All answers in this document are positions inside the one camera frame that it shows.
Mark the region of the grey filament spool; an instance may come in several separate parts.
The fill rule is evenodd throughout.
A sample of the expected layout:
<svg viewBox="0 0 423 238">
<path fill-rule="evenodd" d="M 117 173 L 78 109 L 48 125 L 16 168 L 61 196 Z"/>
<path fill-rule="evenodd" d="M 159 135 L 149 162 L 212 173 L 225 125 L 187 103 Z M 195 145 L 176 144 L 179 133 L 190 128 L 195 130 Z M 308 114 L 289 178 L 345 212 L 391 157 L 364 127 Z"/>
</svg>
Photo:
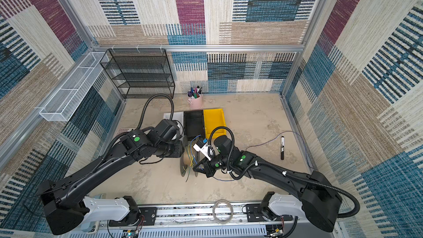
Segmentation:
<svg viewBox="0 0 423 238">
<path fill-rule="evenodd" d="M 198 176 L 198 172 L 193 171 L 192 168 L 197 164 L 197 161 L 199 160 L 199 153 L 193 148 L 196 139 L 190 141 L 188 140 L 187 136 L 183 136 L 181 142 L 182 149 L 184 150 L 184 152 L 180 157 L 180 174 L 182 177 L 186 178 L 187 182 L 191 175 L 195 177 Z"/>
</svg>

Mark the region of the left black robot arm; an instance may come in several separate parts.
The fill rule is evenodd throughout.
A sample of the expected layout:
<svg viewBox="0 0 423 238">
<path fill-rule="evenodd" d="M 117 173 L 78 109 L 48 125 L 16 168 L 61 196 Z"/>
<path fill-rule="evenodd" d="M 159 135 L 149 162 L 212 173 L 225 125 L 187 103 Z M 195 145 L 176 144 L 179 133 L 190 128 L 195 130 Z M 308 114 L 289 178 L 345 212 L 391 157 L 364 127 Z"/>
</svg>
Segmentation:
<svg viewBox="0 0 423 238">
<path fill-rule="evenodd" d="M 39 197 L 46 221 L 54 235 L 72 231 L 91 221 L 115 221 L 140 225 L 144 215 L 131 196 L 116 199 L 94 199 L 88 194 L 122 169 L 152 155 L 160 158 L 180 157 L 183 153 L 181 134 L 171 112 L 155 127 L 138 126 L 115 136 L 104 154 L 58 181 L 46 180 L 39 185 Z"/>
</svg>

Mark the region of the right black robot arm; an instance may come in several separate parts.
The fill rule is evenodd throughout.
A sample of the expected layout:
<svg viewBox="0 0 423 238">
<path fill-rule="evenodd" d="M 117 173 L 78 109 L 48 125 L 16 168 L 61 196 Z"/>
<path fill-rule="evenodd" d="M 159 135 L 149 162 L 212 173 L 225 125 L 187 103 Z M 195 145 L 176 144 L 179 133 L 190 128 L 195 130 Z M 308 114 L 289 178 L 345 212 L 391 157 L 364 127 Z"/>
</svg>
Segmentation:
<svg viewBox="0 0 423 238">
<path fill-rule="evenodd" d="M 299 173 L 254 153 L 240 151 L 232 132 L 216 139 L 201 137 L 193 147 L 204 155 L 193 167 L 194 171 L 210 178 L 221 170 L 234 181 L 248 177 L 267 182 L 299 201 L 292 216 L 305 217 L 323 231 L 333 231 L 337 219 L 353 217 L 360 211 L 359 201 L 349 192 L 333 186 L 322 173 Z"/>
</svg>

